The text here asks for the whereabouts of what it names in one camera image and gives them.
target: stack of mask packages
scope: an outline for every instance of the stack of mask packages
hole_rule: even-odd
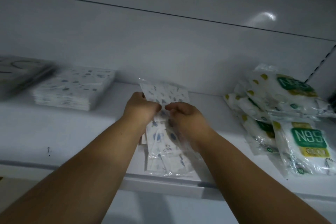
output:
[[[187,176],[193,170],[190,161],[192,149],[182,140],[165,106],[171,102],[188,103],[188,91],[183,87],[144,80],[140,86],[148,101],[162,105],[162,110],[147,125],[142,137],[142,144],[148,147],[145,172],[158,176]]]
[[[308,84],[261,64],[224,96],[246,129],[254,154],[270,156],[283,175],[336,174],[336,117]]]
[[[33,90],[35,103],[89,111],[115,78],[115,71],[93,67],[68,67]]]
[[[54,64],[46,60],[0,57],[0,99],[18,93],[54,70]]]

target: person's right hand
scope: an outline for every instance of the person's right hand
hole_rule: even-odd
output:
[[[213,132],[202,113],[193,105],[182,102],[170,103],[165,108],[170,111],[180,133],[190,141],[195,151],[199,151],[199,147]]]

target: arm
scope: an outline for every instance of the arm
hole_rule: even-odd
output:
[[[194,106],[178,102],[166,109],[203,157],[240,224],[329,223],[218,135]]]
[[[160,109],[134,93],[120,120],[0,214],[0,223],[100,223]]]

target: white shelf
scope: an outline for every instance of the white shelf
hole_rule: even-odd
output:
[[[140,87],[114,83],[102,103],[91,112],[38,106],[28,92],[1,102],[0,176],[25,178],[29,173],[33,179],[32,172],[35,172],[35,178],[41,179],[49,174],[121,117],[134,91],[140,91]],[[288,189],[305,198],[336,199],[336,177],[305,175],[286,179],[267,156],[254,156],[245,142],[244,129],[233,119],[222,97],[190,93],[190,100],[212,128]],[[220,198],[206,167],[199,167],[188,178],[161,178],[145,175],[144,166],[145,154],[139,146],[121,188]]]

